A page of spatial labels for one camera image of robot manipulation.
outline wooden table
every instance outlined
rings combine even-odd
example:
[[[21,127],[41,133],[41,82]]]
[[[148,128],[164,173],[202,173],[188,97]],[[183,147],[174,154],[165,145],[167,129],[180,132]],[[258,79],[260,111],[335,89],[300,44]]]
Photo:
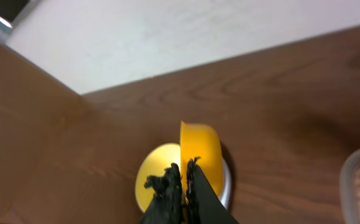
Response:
[[[214,127],[240,223],[342,223],[339,171],[360,148],[360,28],[84,96],[7,223],[136,223],[135,179],[180,120]]]

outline clear plastic container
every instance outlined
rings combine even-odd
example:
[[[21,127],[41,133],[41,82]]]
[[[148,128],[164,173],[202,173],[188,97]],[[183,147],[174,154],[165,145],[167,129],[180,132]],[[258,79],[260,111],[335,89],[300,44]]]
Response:
[[[339,188],[345,224],[360,224],[358,200],[354,186],[354,175],[360,167],[360,150],[351,154],[341,169]]]

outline brown wooden surface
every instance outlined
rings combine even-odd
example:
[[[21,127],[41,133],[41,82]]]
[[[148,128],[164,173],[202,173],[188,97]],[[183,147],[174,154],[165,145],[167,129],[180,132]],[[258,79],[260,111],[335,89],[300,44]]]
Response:
[[[0,217],[79,96],[0,46]]]
[[[343,222],[339,170],[360,147],[360,28],[85,99],[0,221],[136,223],[138,168],[179,141],[184,120],[226,145],[240,223]]]

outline yellow object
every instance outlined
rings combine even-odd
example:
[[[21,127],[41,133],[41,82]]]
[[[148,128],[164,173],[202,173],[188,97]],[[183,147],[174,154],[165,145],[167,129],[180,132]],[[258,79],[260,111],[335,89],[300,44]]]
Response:
[[[167,143],[154,149],[142,163],[136,178],[136,200],[140,209],[145,212],[151,202],[154,190],[145,189],[144,183],[149,175],[164,175],[164,170],[175,162],[182,175],[183,191],[187,189],[187,163],[190,159],[200,157],[198,165],[216,195],[223,188],[223,166],[220,140],[215,130],[205,124],[181,123],[180,143]]]
[[[200,157],[198,165],[216,195],[219,196],[223,188],[222,149],[217,133],[213,128],[205,124],[181,123],[180,132],[181,165],[180,171],[183,176],[182,188],[187,190],[187,163],[190,159]]]

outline white wall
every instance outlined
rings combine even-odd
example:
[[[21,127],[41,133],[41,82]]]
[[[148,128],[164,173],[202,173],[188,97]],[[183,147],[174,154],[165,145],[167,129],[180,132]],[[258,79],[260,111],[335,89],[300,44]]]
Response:
[[[7,45],[78,93],[360,24],[360,0],[43,0]]]

